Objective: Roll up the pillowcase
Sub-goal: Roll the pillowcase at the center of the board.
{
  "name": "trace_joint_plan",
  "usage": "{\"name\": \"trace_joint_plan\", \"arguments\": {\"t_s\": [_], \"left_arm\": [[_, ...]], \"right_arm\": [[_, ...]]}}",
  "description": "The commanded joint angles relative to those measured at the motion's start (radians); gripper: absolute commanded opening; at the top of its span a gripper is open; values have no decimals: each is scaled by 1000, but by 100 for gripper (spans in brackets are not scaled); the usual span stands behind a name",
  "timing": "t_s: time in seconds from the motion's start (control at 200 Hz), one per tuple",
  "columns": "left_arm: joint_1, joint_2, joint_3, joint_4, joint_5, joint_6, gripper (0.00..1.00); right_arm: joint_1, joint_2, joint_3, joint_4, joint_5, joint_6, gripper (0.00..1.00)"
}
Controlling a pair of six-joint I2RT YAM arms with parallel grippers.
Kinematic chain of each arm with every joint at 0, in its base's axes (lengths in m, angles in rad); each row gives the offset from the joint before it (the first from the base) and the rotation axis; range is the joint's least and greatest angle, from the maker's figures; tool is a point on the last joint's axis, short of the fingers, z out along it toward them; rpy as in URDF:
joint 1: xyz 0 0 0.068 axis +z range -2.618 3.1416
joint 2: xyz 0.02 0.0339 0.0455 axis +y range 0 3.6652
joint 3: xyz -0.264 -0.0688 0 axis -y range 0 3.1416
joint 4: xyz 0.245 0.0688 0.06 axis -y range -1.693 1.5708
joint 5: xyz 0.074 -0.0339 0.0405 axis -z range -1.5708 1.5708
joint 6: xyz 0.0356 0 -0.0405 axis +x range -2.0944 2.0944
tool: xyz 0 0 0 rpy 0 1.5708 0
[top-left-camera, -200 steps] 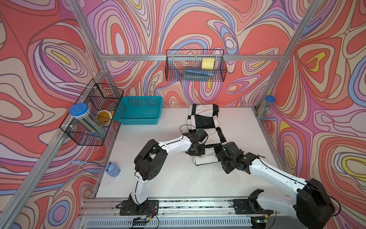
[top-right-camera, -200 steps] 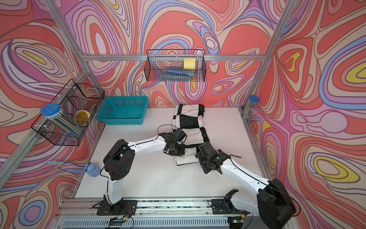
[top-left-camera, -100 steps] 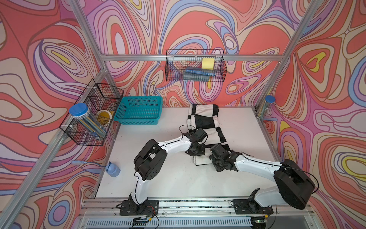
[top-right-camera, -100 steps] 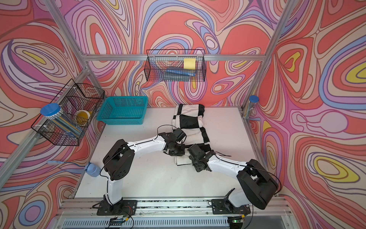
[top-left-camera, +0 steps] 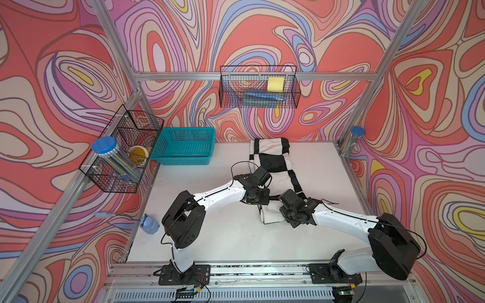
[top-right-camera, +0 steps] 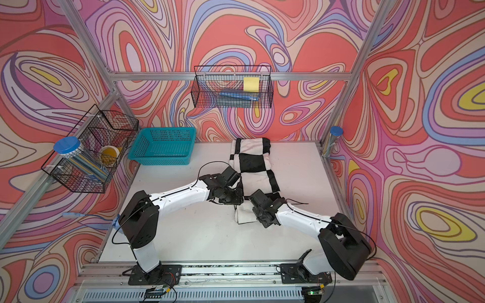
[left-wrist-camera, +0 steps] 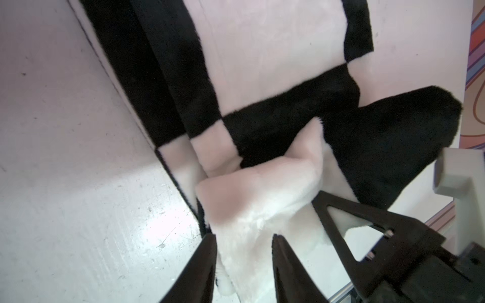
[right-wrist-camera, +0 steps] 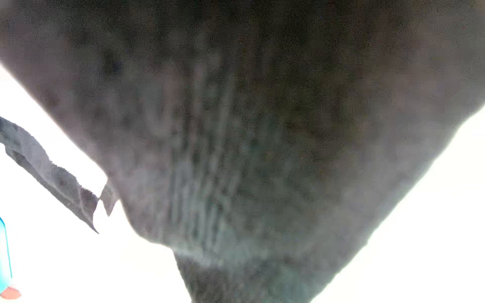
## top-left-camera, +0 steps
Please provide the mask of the black white checkered pillowcase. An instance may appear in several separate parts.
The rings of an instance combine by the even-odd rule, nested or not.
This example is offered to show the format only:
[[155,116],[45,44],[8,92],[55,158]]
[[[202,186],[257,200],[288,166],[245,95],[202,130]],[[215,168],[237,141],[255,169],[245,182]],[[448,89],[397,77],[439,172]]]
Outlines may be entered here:
[[279,196],[286,190],[293,190],[300,198],[306,199],[290,161],[290,143],[286,138],[259,139],[250,142],[249,160],[251,168],[264,168],[272,177],[268,187],[270,203],[258,207],[260,221],[273,224],[284,221],[280,213],[282,206]]

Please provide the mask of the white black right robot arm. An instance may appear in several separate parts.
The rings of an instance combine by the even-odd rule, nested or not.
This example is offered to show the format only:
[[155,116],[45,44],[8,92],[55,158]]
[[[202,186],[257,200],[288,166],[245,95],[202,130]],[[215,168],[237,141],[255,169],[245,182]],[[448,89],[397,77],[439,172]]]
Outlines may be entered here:
[[415,232],[405,228],[390,213],[380,216],[353,213],[335,207],[327,199],[302,199],[287,190],[279,196],[280,213],[293,228],[300,225],[328,227],[364,242],[365,247],[341,249],[333,265],[346,275],[383,272],[395,280],[407,280],[420,257],[421,246]]

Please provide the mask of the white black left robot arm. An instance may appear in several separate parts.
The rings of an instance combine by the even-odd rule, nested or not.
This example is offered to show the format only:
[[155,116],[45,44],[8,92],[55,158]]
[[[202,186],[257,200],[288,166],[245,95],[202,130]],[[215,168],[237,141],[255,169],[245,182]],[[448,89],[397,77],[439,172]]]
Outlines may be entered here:
[[183,274],[195,261],[190,246],[196,241],[207,214],[232,203],[268,205],[271,174],[262,167],[250,174],[234,175],[232,180],[209,191],[180,192],[162,218],[164,235],[160,243],[171,246],[171,265]]

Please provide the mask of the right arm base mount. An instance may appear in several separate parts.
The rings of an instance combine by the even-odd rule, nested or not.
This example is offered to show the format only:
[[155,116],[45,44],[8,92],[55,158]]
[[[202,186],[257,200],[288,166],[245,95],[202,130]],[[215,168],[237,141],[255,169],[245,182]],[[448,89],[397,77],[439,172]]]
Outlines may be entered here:
[[355,284],[362,283],[360,273],[347,274],[340,266],[338,259],[345,252],[344,249],[338,250],[327,263],[310,263],[306,269],[312,279],[313,284]]

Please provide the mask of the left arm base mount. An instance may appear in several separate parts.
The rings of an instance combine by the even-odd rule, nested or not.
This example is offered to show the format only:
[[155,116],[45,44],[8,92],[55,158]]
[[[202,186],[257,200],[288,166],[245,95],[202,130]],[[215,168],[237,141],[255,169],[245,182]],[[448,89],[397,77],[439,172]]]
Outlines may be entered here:
[[153,276],[159,278],[159,285],[192,285],[200,284],[207,285],[210,281],[211,266],[210,265],[192,265],[185,272],[180,272],[175,264],[170,261],[168,265],[164,265],[161,269],[153,272]]

